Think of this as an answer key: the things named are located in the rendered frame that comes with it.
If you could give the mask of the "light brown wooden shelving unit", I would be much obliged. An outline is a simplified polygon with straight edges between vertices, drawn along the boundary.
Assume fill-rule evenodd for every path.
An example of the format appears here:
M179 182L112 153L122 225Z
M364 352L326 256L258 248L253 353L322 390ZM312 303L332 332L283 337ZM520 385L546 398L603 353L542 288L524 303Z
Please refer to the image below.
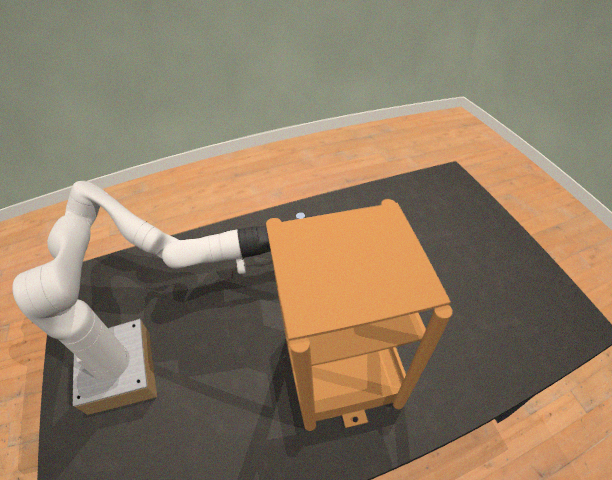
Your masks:
M398 203L266 226L305 429L337 416L345 428L368 423L366 409L390 403L402 409L452 308ZM425 330L418 312L430 309ZM396 347L417 341L405 374Z

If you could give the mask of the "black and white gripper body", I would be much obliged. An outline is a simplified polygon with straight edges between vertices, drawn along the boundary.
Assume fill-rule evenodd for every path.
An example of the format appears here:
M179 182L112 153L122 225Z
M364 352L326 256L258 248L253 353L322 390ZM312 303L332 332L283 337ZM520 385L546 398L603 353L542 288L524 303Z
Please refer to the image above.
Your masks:
M266 226L238 228L221 233L219 243L224 260L236 259L239 274L245 273L245 257L271 252Z

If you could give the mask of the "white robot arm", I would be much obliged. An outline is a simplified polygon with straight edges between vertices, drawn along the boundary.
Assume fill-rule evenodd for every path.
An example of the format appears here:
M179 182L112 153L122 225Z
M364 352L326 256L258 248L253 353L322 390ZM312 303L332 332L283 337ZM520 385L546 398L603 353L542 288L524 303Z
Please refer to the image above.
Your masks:
M17 275L12 292L22 313L50 337L59 339L98 380L120 376L129 363L127 349L88 304L78 299L90 227L100 206L127 241L163 258L171 268L224 260L219 234L178 240L131 213L97 185L75 182L65 216L56 221L48 236L54 260Z

